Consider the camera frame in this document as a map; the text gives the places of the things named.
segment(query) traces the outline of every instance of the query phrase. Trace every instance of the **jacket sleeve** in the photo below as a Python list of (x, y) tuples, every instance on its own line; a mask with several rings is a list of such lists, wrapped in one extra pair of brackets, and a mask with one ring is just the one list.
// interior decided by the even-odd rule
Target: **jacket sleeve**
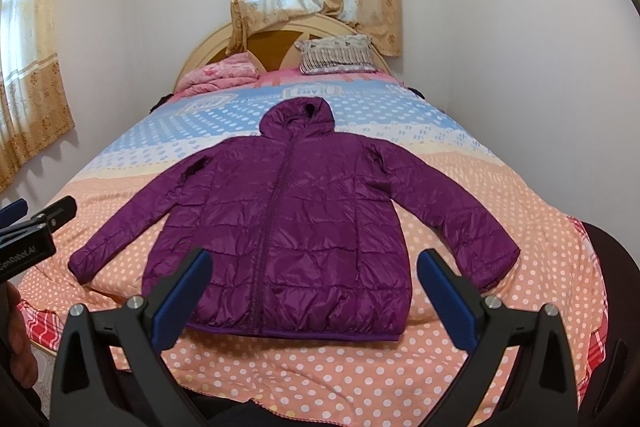
[(389, 196), (444, 238), (460, 273), (481, 292), (496, 286), (520, 254), (497, 219), (455, 181), (406, 149), (384, 140), (372, 142)]
[(178, 202), (186, 181), (210, 160), (213, 148), (168, 168), (142, 188), (69, 259), (68, 268), (86, 284), (129, 243), (158, 222)]

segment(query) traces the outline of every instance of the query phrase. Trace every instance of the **orange polka dot fabric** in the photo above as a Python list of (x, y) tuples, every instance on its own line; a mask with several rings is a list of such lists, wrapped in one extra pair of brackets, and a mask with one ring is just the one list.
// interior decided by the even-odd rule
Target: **orange polka dot fabric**
[[(491, 293), (514, 308), (558, 306), (575, 361), (576, 385), (586, 379), (591, 334), (602, 323), (604, 282), (590, 245), (574, 224), (542, 201), (511, 169), (459, 152), (421, 154), (429, 165), (463, 185), (507, 229), (522, 251)], [(78, 217), (56, 234), (59, 252), (31, 269), (20, 291), (36, 309), (64, 320), (78, 301), (108, 309), (140, 291), (143, 268), (162, 229), (157, 223), (129, 245), (85, 287), (66, 269), (69, 256), (153, 176), (80, 180), (63, 194), (78, 200)], [(417, 426), (456, 377), (466, 353), (456, 349), (418, 283), (418, 254), (435, 248), (453, 259), (436, 234), (397, 207), (407, 243), (414, 296), (398, 343), (348, 344), (207, 335), (187, 330), (162, 354), (180, 384), (238, 401), (254, 400), (282, 416), (363, 427)], [(508, 349), (472, 423), (492, 413), (513, 366)], [(126, 368), (120, 350), (116, 365)]]

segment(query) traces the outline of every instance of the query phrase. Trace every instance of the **black trousers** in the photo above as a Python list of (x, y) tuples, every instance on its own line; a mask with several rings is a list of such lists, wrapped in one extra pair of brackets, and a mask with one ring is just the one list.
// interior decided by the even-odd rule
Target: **black trousers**
[[(136, 417), (149, 427), (158, 427), (158, 421), (133, 375), (120, 372), (118, 383), (131, 408), (135, 411)], [(226, 398), (204, 396), (188, 389), (184, 391), (204, 418), (208, 420), (211, 427), (322, 427), (331, 425), (282, 418), (252, 401), (238, 403)]]

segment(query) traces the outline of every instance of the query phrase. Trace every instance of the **metal bolt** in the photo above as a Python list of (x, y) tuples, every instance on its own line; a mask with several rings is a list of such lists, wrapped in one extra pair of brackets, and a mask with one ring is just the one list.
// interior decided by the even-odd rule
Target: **metal bolt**
[(69, 313), (71, 314), (72, 317), (79, 317), (80, 315), (82, 315), (84, 313), (84, 305), (76, 304), (75, 306), (73, 306), (71, 308)]
[(556, 308), (553, 304), (545, 304), (545, 313), (549, 317), (555, 317), (558, 315), (558, 308)]
[(131, 308), (132, 310), (139, 310), (145, 303), (145, 299), (140, 295), (134, 295), (129, 298), (127, 301), (127, 308)]
[(495, 295), (489, 295), (484, 299), (484, 304), (486, 304), (486, 307), (490, 310), (497, 310), (502, 306), (502, 301)]

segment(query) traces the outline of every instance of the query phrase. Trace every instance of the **red plaid fabric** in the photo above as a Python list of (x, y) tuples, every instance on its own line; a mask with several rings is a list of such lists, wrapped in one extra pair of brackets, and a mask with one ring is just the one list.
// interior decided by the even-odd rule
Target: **red plaid fabric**
[[(589, 240), (587, 231), (584, 229), (582, 223), (578, 219), (575, 219), (575, 217), (569, 216), (569, 220), (571, 220), (575, 228), (583, 237), (585, 245), (587, 245), (589, 254), (591, 255), (591, 258), (593, 260), (593, 264), (597, 267), (598, 270), (600, 270), (600, 263), (595, 251), (593, 250), (593, 247), (591, 246), (591, 241)], [(60, 339), (62, 338), (62, 330), (64, 328), (64, 324), (62, 323), (60, 318), (55, 313), (49, 311), (35, 310), (26, 301), (22, 301), (18, 305), (18, 307), (22, 312), (22, 315), (24, 316), (27, 331), (31, 340), (37, 344), (40, 344), (41, 346), (51, 349), (52, 351), (58, 350)], [(604, 362), (604, 359), (606, 357), (605, 344), (607, 342), (608, 325), (609, 308), (605, 291), (604, 307), (602, 310), (602, 322), (600, 324), (600, 328), (591, 333), (586, 376), (584, 380), (578, 385), (578, 397), (580, 402), (584, 398), (584, 394), (587, 392), (587, 388), (589, 386), (589, 381), (591, 375), (593, 374), (593, 371), (602, 362)]]

